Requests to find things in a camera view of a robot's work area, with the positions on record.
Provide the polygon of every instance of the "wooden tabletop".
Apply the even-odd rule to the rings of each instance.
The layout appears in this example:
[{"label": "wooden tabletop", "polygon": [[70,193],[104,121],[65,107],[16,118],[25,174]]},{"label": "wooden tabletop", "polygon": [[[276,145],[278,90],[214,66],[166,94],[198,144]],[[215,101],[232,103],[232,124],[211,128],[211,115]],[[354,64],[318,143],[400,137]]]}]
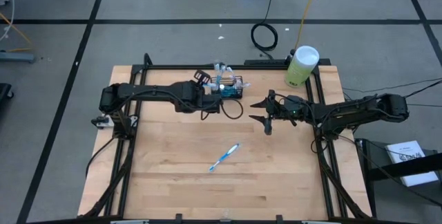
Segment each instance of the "wooden tabletop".
[{"label": "wooden tabletop", "polygon": [[[130,71],[130,66],[114,67],[110,83],[128,82]],[[187,81],[193,79],[194,72],[151,70],[146,84]],[[172,219],[181,213],[185,219],[274,220],[277,214],[285,220],[327,219],[318,158],[310,150],[314,139],[311,125],[298,122],[293,127],[288,121],[273,121],[273,133],[266,136],[264,127],[248,117],[265,115],[264,109],[249,106],[262,101],[270,88],[307,99],[305,87],[288,87],[284,71],[236,74],[251,83],[244,90],[244,115],[238,120],[211,114],[201,121],[199,112],[176,113],[168,102],[142,103],[125,218]],[[343,102],[337,68],[320,66],[320,74],[326,103]],[[235,102],[224,106],[229,115],[240,112]],[[111,129],[98,131],[94,153],[111,134]],[[343,135],[353,138],[351,131]],[[240,148],[209,173],[209,167],[236,143]],[[79,214],[87,212],[108,186],[116,144],[90,166]],[[371,215],[354,144],[344,139],[334,144],[343,187]],[[338,216],[336,192],[331,183],[330,187]],[[116,203],[119,191],[115,193]]]}]

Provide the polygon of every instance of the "blue toothbrush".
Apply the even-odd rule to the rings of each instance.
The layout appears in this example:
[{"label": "blue toothbrush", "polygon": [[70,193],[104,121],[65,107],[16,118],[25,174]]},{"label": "blue toothbrush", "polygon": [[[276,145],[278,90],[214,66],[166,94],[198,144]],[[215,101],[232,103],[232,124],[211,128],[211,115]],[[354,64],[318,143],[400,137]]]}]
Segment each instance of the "blue toothbrush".
[{"label": "blue toothbrush", "polygon": [[230,150],[228,152],[226,152],[220,159],[218,159],[218,161],[216,161],[216,163],[212,166],[210,166],[209,168],[209,172],[212,172],[216,165],[218,165],[220,162],[222,162],[224,159],[226,159],[227,157],[230,156],[230,154],[232,154],[238,147],[240,146],[240,144],[235,144],[232,146],[232,148],[230,148]]}]

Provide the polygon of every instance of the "metal stand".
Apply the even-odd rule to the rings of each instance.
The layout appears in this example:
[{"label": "metal stand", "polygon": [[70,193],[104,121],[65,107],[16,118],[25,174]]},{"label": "metal stand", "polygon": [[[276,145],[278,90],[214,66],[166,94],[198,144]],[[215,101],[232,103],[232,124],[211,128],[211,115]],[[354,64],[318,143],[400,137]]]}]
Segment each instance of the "metal stand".
[{"label": "metal stand", "polygon": [[0,52],[0,62],[29,62],[33,63],[35,56],[30,53]]}]

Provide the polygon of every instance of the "black metal frame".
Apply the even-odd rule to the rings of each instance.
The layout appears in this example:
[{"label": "black metal frame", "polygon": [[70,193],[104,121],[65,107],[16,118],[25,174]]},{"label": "black metal frame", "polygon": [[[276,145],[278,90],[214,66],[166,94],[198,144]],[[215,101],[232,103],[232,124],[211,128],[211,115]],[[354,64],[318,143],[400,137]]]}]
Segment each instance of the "black metal frame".
[{"label": "black metal frame", "polygon": [[[331,65],[329,59],[321,59],[319,61],[319,65],[327,66]],[[283,60],[272,60],[272,61],[260,61],[258,64],[254,64],[251,61],[246,61],[244,65],[233,65],[231,66],[234,70],[287,70],[288,65],[284,63]],[[132,71],[131,71],[131,78],[129,80],[130,84],[135,84],[136,78],[139,74],[141,74],[140,84],[145,84],[146,77],[147,77],[147,71],[148,70],[186,70],[186,69],[206,69],[211,70],[213,69],[211,64],[207,65],[152,65],[152,61],[148,57],[147,54],[144,56],[144,64],[140,65],[133,65]],[[315,68],[313,71],[313,76],[315,79],[316,89],[318,92],[318,99],[320,103],[325,103],[324,99],[324,93],[322,88],[322,83],[320,80],[320,73],[318,67]],[[309,101],[314,101],[313,97],[313,90],[311,87],[311,81],[310,79],[307,79],[305,82],[307,97]],[[124,108],[124,115],[128,116],[130,113],[130,103],[128,103]],[[134,116],[137,116],[140,118],[140,112],[141,112],[141,101],[136,101],[135,105],[135,112]],[[126,198],[127,198],[127,192],[128,192],[128,186],[129,186],[129,180],[130,180],[130,174],[131,174],[131,165],[133,160],[133,154],[135,149],[135,141],[136,141],[136,133],[137,133],[137,124],[133,127],[134,135],[126,140],[119,139],[117,144],[117,150],[115,152],[115,159],[113,163],[113,169],[112,169],[112,175],[111,175],[111,185],[108,186],[106,191],[104,192],[102,198],[107,197],[107,201],[104,205],[104,215],[103,216],[97,216],[98,213],[101,211],[101,209],[96,210],[92,209],[90,213],[93,213],[92,215],[86,215],[86,216],[79,216],[79,218],[75,219],[66,219],[66,220],[56,220],[56,221],[44,221],[41,223],[110,223],[111,221],[123,221],[124,220],[124,208],[126,206]],[[317,150],[323,149],[321,141],[319,140],[319,135],[316,132],[316,127],[314,127],[314,136],[316,139],[316,148]],[[128,142],[128,149],[127,149],[127,155],[124,161],[124,164],[120,167],[120,162],[123,155],[124,150],[124,143]],[[339,171],[338,171],[338,163],[336,160],[336,153],[334,151],[334,146],[332,141],[328,142],[328,149],[329,149],[329,162],[333,171],[333,175],[338,179],[338,182],[340,183],[339,178]],[[318,153],[318,161],[321,163],[324,160],[323,153]],[[334,207],[332,202],[332,196],[330,194],[330,187],[329,187],[329,179],[325,175],[325,172],[322,170],[320,171],[321,174],[321,180],[323,184],[323,193],[324,193],[324,199],[325,199],[325,207],[327,210],[327,221],[331,222],[340,222],[340,223],[385,223],[385,224],[400,224],[397,222],[389,222],[389,221],[379,221],[376,219],[370,219],[370,220],[363,220],[358,218],[348,218],[347,216],[347,209],[344,203],[344,200],[338,192],[336,192],[336,195],[338,197],[339,202],[339,209],[340,209],[340,216],[334,215]],[[121,188],[121,195],[119,198],[119,205],[118,205],[118,211],[117,215],[111,215],[111,210],[113,206],[114,201],[114,191],[118,183],[123,180],[122,182],[122,188]],[[183,220],[182,214],[176,214],[175,219],[169,219],[169,220],[160,220],[160,219],[149,219],[148,223],[150,224],[164,224],[164,223],[173,223],[173,224],[180,224],[180,223],[228,223],[228,224],[251,224],[251,223],[259,223],[259,224],[283,224],[283,223],[302,223],[302,221],[284,221],[281,215],[277,215],[276,219],[274,221],[256,221],[256,220],[250,220],[250,221],[236,221],[236,220]]]},{"label": "black metal frame", "polygon": [[[231,65],[231,68],[234,70],[287,70],[287,65],[284,64],[284,62],[281,62],[280,60],[260,62],[259,65],[253,65],[253,64],[250,64],[250,62],[246,61],[245,64],[247,64],[247,65]],[[329,59],[321,59],[320,65],[331,65],[331,63],[330,63]],[[207,65],[152,65],[152,61],[148,58],[148,55],[145,55],[144,56],[144,64],[133,65],[129,84],[135,84],[135,80],[136,80],[138,73],[141,73],[141,81],[140,82],[141,82],[141,84],[144,84],[146,81],[147,70],[155,70],[155,69],[156,70],[169,70],[169,69],[171,69],[171,70],[183,70],[183,69],[211,70],[211,69],[213,69],[213,66],[210,64],[207,64]],[[320,82],[320,74],[319,74],[319,70],[317,67],[316,67],[316,70],[314,73],[314,78],[315,78],[320,102],[325,103],[323,88],[322,88],[322,84]],[[305,83],[305,86],[306,86],[306,90],[307,90],[308,100],[314,101],[311,83],[310,83],[309,79]],[[125,106],[124,114],[127,116],[129,114],[129,111],[130,111],[130,102]],[[140,117],[140,111],[141,111],[141,102],[137,101],[137,103],[135,105],[135,116]],[[137,127],[135,127],[134,137],[128,140],[128,142],[129,142],[128,149],[134,149],[134,147],[135,147],[135,139],[136,139],[136,133],[137,133],[136,128]],[[114,159],[114,163],[113,163],[112,175],[110,178],[111,180],[115,179],[116,174],[119,171],[120,161],[121,161],[123,150],[124,150],[124,142],[125,142],[125,140],[123,140],[123,139],[118,140],[117,150],[115,152],[115,159]],[[337,170],[338,164],[336,161],[336,154],[334,152],[334,149],[329,150],[329,154],[330,154],[331,167],[333,168],[335,175],[337,175],[337,177],[339,178],[339,172]],[[133,153],[131,153],[130,155],[131,156],[129,158],[129,162],[131,164],[132,159],[133,159]],[[129,182],[130,174],[131,174],[131,166],[128,167],[128,169],[124,175],[122,189],[121,189],[121,195],[120,195],[120,199],[119,199],[119,206],[118,206],[117,215],[121,216],[121,217],[123,217],[123,215],[124,215],[124,208],[125,208],[125,204],[126,204],[126,198],[127,198],[127,192],[128,192],[128,182]],[[333,211],[333,203],[332,203],[332,196],[330,194],[329,183],[328,183],[327,176],[323,172],[321,172],[321,178],[322,178],[322,183],[323,183],[323,191],[324,191],[324,197],[325,197],[325,205],[326,205],[326,209],[327,209],[327,216],[328,216],[328,218],[331,218],[331,217],[334,217],[334,211]],[[114,198],[114,195],[112,193],[106,203],[106,206],[105,206],[105,210],[104,210],[105,216],[111,215],[111,210],[112,210],[113,201],[114,201],[113,198]],[[347,217],[347,210],[345,208],[345,204],[343,203],[343,200],[339,195],[338,195],[338,200],[340,202],[341,216]]]}]

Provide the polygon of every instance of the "cable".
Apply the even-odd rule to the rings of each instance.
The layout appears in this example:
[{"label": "cable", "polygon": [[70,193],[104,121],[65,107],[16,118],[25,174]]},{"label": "cable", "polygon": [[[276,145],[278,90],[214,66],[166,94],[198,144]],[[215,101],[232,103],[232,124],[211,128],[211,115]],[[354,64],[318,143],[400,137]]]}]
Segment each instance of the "cable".
[{"label": "cable", "polygon": [[385,147],[382,147],[382,146],[379,146],[379,145],[375,144],[375,143],[372,142],[371,140],[367,140],[367,139],[364,139],[364,140],[367,141],[367,142],[369,142],[370,144],[374,145],[375,147],[378,147],[379,149],[384,150],[384,151],[388,151],[388,152],[395,153],[395,154],[398,154],[398,155],[402,155],[402,156],[407,156],[407,157],[414,158],[413,156],[410,156],[410,155],[407,155],[407,154],[404,154],[404,153],[399,153],[399,152],[395,152],[395,151],[390,151],[389,149],[387,149],[387,148],[385,148]]},{"label": "cable", "polygon": [[304,26],[304,20],[305,17],[307,16],[307,12],[309,11],[311,1],[312,0],[309,0],[307,2],[307,6],[304,9],[304,14],[302,14],[301,24],[299,25],[299,30],[298,30],[298,37],[296,38],[296,43],[295,43],[295,50],[298,48],[299,40],[301,39],[302,27]]},{"label": "cable", "polygon": [[[313,141],[311,141],[311,143],[310,143],[310,150],[311,150],[311,152],[313,152],[314,154],[317,154],[318,152],[313,150],[313,143],[315,143],[315,141],[316,141],[316,139],[314,139]],[[320,153],[321,153],[321,154],[324,153],[324,151],[325,151],[328,147],[329,147],[329,143],[326,142],[324,148],[320,151]]]},{"label": "cable", "polygon": [[3,40],[8,35],[9,29],[11,29],[12,23],[14,22],[14,16],[15,16],[15,0],[12,0],[12,14],[11,14],[11,22],[8,27],[6,27],[6,30],[4,34],[0,37],[0,41]]},{"label": "cable", "polygon": [[[346,139],[346,140],[349,140],[351,143],[354,144],[354,141],[353,141],[353,140],[351,140],[351,139],[349,139],[349,138],[347,138],[347,137],[345,137],[345,136],[342,136],[342,135],[340,135],[340,134],[338,134],[338,136],[340,136],[340,137],[342,137],[342,138],[344,138],[344,139]],[[414,191],[413,189],[410,189],[409,187],[405,186],[401,181],[395,179],[392,175],[390,175],[389,173],[387,173],[387,172],[386,172],[381,166],[377,165],[375,162],[373,162],[373,160],[369,159],[368,156],[364,154],[364,152],[361,150],[360,147],[358,147],[358,146],[356,145],[356,148],[357,148],[359,151],[361,151],[360,154],[361,154],[361,155],[362,155],[367,161],[369,161],[370,163],[372,163],[373,165],[375,165],[375,166],[376,166],[376,167],[377,167],[377,168],[378,168],[378,169],[379,169],[384,175],[386,175],[389,179],[393,180],[395,183],[399,184],[400,186],[402,186],[403,188],[405,188],[405,189],[408,190],[409,192],[411,192],[411,193],[413,193],[413,194],[415,194],[415,195],[417,195],[417,196],[420,196],[421,198],[423,198],[423,199],[425,199],[425,200],[427,200],[427,201],[429,201],[429,202],[431,202],[431,203],[433,203],[433,204],[435,204],[435,205],[438,205],[439,207],[442,207],[442,203],[437,202],[437,201],[435,201],[435,200],[433,200],[433,199],[431,199],[431,198],[428,198],[427,196],[424,196],[424,195],[422,195],[422,194],[420,194],[420,193]]]},{"label": "cable", "polygon": [[429,107],[442,107],[442,105],[428,105],[428,104],[407,104],[408,106],[429,106]]},{"label": "cable", "polygon": [[226,110],[224,110],[224,102],[221,101],[221,110],[222,110],[222,112],[231,120],[237,120],[237,119],[241,118],[242,114],[244,113],[244,107],[242,107],[241,102],[239,100],[237,100],[237,99],[232,99],[232,98],[224,99],[224,101],[225,100],[233,100],[234,102],[237,102],[240,105],[240,107],[241,107],[241,113],[238,116],[236,116],[236,117],[231,117],[229,114],[226,113]]},{"label": "cable", "polygon": [[15,31],[17,31],[27,42],[28,44],[32,45],[31,40],[29,37],[27,37],[23,32],[21,32],[17,27],[15,27],[9,20],[0,12],[0,17],[5,20],[6,23],[8,23]]},{"label": "cable", "polygon": [[201,120],[206,120],[210,113],[207,113],[204,117],[202,116],[202,113],[204,113],[204,111],[201,111]]},{"label": "cable", "polygon": [[413,92],[413,93],[410,93],[409,95],[406,95],[406,96],[404,96],[404,97],[405,97],[405,98],[408,98],[408,97],[410,97],[410,96],[416,95],[416,94],[418,94],[418,93],[420,93],[420,92],[422,92],[422,91],[424,91],[424,90],[426,90],[426,89],[428,89],[428,88],[430,88],[430,87],[436,86],[437,84],[440,84],[440,83],[442,83],[442,80],[440,80],[440,81],[438,81],[438,82],[435,82],[435,83],[433,83],[433,84],[431,84],[431,85],[429,85],[429,86],[426,86],[426,87],[424,87],[424,88],[422,88],[422,89],[419,89],[419,90],[417,90],[417,91],[415,91],[415,92]]},{"label": "cable", "polygon": [[381,90],[385,90],[385,89],[393,89],[393,88],[400,88],[400,87],[403,87],[403,86],[415,85],[415,84],[419,84],[419,83],[423,83],[423,82],[433,82],[433,81],[437,81],[437,80],[442,80],[442,77],[436,78],[436,79],[430,79],[430,80],[421,80],[421,81],[418,81],[418,82],[411,82],[411,83],[402,84],[402,85],[398,85],[398,86],[388,86],[388,87],[385,87],[385,88],[366,90],[366,91],[358,90],[358,89],[352,89],[352,88],[344,88],[344,87],[343,87],[343,89],[348,90],[348,91],[356,91],[356,92],[359,92],[359,93],[370,93],[370,92],[376,92],[376,91],[381,91]]},{"label": "cable", "polygon": [[[276,29],[269,25],[266,24],[265,21],[267,20],[267,16],[269,16],[269,10],[270,10],[270,5],[271,5],[271,0],[269,0],[269,4],[267,6],[267,12],[265,13],[265,17],[264,19],[258,23],[253,25],[251,31],[250,31],[250,38],[251,38],[251,42],[253,43],[253,45],[260,50],[261,52],[263,52],[270,60],[273,60],[273,56],[271,56],[270,54],[268,54],[266,51],[272,51],[276,48],[276,46],[278,45],[278,32],[276,31]],[[273,44],[270,46],[261,46],[259,45],[256,40],[255,40],[255,30],[257,27],[259,26],[263,26],[267,29],[269,29],[271,31],[271,33],[273,34]]]},{"label": "cable", "polygon": [[112,137],[108,142],[106,142],[106,144],[104,144],[100,149],[98,149],[97,152],[94,153],[94,155],[92,156],[92,158],[90,158],[88,165],[86,166],[86,177],[88,177],[88,172],[89,172],[89,167],[90,164],[92,163],[92,161],[98,156],[98,154],[100,152],[102,152],[104,150],[104,148],[106,148],[113,140],[115,139],[115,137]]},{"label": "cable", "polygon": [[352,100],[352,98],[350,97],[350,96],[348,96],[348,94],[346,94],[344,91],[343,91],[343,94],[344,94],[344,96],[347,96],[347,98],[349,99],[349,100]]}]

